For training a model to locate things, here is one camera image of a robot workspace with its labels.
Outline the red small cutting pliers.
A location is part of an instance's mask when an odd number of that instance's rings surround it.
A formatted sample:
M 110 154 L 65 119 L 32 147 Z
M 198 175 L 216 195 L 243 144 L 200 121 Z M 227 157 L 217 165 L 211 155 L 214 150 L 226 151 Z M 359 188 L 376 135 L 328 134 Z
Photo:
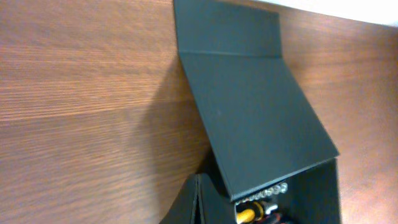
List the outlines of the red small cutting pliers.
M 284 216 L 281 213 L 273 213 L 271 215 L 266 216 L 262 220 L 256 222 L 257 224 L 294 224 L 295 222 L 289 218 Z

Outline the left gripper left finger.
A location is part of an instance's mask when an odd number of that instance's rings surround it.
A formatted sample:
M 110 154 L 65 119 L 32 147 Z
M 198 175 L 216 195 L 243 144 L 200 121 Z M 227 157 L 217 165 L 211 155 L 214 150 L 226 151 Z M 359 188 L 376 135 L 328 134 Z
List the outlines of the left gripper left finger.
M 198 176 L 189 175 L 160 224 L 194 224 L 198 200 Z

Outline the orange socket bit rail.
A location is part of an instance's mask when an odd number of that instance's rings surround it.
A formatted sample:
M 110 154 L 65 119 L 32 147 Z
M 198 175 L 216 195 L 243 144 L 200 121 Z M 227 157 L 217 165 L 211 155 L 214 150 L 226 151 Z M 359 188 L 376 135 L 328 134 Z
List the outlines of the orange socket bit rail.
M 235 202 L 235 205 L 252 202 L 252 201 L 257 201 L 257 200 L 263 200 L 266 198 L 271 198 L 273 195 L 285 194 L 288 191 L 288 189 L 289 189 L 288 183 L 281 182 L 272 187 L 261 190 L 260 192 L 258 192 L 256 194 L 253 194 L 251 196 L 248 196 L 246 198 L 238 200 L 237 202 Z

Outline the black box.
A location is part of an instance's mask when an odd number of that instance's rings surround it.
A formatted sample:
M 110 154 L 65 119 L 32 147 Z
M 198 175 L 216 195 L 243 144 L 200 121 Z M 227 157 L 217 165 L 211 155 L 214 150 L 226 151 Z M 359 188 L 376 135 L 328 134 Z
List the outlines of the black box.
M 284 61 L 278 13 L 203 0 L 175 1 L 174 13 L 211 147 L 199 174 L 235 214 L 238 200 L 286 182 L 285 194 L 257 201 L 295 223 L 339 223 L 338 150 Z

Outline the yellow black stubby screwdriver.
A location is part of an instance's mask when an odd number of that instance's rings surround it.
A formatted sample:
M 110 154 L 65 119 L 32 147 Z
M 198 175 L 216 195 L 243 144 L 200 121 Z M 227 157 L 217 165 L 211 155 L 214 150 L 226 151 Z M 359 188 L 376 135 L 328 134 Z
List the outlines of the yellow black stubby screwdriver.
M 256 223 L 268 215 L 276 213 L 278 209 L 276 203 L 269 203 L 264 201 L 252 201 L 245 203 L 243 210 L 236 214 L 236 223 Z

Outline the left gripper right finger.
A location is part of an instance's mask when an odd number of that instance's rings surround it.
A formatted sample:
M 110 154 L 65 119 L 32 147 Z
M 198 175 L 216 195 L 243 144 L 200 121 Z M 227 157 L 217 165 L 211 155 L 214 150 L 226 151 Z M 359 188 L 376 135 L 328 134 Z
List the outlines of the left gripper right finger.
M 201 224 L 235 224 L 235 208 L 207 174 L 198 175 L 198 214 Z

